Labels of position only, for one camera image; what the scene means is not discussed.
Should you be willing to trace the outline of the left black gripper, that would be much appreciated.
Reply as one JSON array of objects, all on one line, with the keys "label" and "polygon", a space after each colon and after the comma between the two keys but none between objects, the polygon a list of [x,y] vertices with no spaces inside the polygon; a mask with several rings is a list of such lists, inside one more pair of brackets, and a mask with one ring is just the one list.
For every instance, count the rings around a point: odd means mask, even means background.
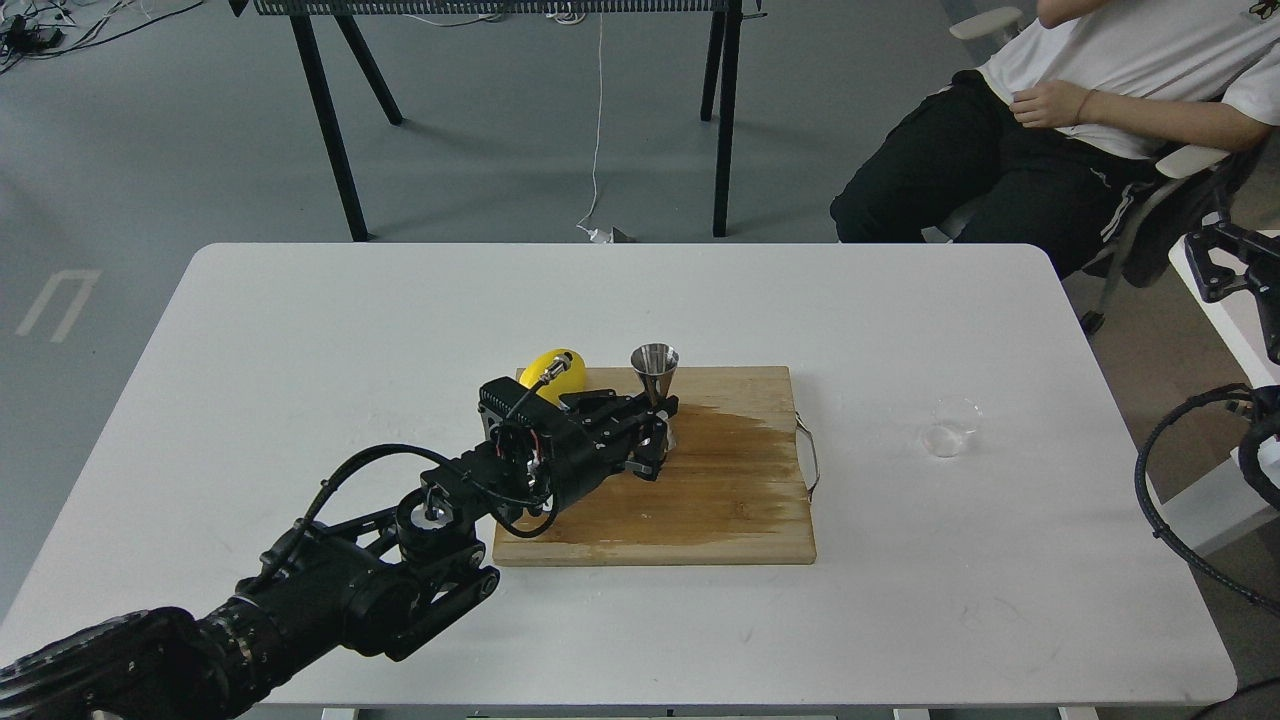
[{"label": "left black gripper", "polygon": [[589,389],[563,393],[554,406],[500,377],[480,388],[479,411],[486,434],[477,448],[480,486],[507,512],[539,512],[547,501],[563,511],[622,471],[657,480],[678,397],[654,405],[644,393]]}]

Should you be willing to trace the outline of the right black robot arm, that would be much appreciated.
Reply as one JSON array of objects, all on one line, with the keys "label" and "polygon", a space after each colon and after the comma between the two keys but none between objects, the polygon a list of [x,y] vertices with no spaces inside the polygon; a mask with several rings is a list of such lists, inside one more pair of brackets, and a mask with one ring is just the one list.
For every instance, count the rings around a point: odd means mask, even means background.
[{"label": "right black robot arm", "polygon": [[1135,498],[1187,566],[1276,615],[1276,594],[1211,559],[1277,521],[1277,236],[1216,214],[1170,258],[1245,379],[1193,395],[1155,424],[1138,448]]}]

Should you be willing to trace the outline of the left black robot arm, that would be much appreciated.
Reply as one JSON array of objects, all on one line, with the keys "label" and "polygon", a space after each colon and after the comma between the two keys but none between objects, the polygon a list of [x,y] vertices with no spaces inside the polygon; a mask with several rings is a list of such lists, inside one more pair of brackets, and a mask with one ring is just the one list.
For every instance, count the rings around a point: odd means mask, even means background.
[{"label": "left black robot arm", "polygon": [[[5,719],[230,719],[335,648],[401,661],[477,607],[500,574],[476,523],[547,530],[603,480],[658,478],[678,398],[611,389],[553,404],[500,377],[480,388],[485,438],[454,459],[376,445],[344,461],[262,569],[205,618],[177,607],[86,628],[3,669]],[[317,514],[369,464],[433,461],[396,506],[329,527]]]}]

